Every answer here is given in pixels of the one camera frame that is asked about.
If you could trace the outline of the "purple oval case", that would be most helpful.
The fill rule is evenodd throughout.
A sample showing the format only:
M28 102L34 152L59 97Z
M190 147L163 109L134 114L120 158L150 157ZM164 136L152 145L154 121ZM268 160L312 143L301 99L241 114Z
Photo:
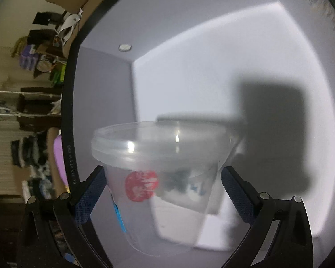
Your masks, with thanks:
M63 147L62 147L61 134L55 138L53 149L54 149L55 163L59 171L59 176L63 184L65 185L65 187L69 188L68 179L67 179L67 175L65 171L65 163L64 163L64 158L63 158Z

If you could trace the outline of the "clear plastic tub with lid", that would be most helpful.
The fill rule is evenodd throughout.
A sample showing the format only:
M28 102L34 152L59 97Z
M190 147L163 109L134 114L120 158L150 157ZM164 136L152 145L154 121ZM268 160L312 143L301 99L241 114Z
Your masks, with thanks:
M104 167L129 244L155 257L193 248L217 173L242 138L235 124L135 122L97 129L93 157Z

